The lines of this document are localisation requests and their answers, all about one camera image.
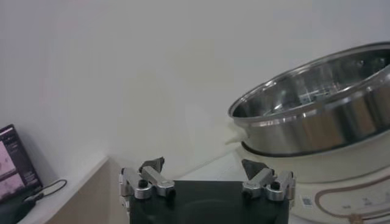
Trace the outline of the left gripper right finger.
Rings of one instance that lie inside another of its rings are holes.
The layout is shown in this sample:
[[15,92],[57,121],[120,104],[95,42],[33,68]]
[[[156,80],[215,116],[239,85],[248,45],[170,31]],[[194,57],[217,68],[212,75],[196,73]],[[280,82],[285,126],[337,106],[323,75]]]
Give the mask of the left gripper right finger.
[[242,193],[249,200],[266,197],[270,201],[293,201],[296,194],[296,176],[292,171],[279,174],[264,163],[242,159],[241,165],[248,180],[242,183]]

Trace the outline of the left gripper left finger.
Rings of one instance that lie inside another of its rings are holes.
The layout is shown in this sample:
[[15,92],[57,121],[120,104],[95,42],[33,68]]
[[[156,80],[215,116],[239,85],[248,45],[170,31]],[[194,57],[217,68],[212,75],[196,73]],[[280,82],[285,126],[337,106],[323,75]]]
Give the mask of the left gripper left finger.
[[138,200],[151,198],[153,190],[165,198],[174,195],[175,182],[161,174],[164,163],[165,158],[159,157],[145,161],[138,169],[123,167],[119,173],[119,195]]

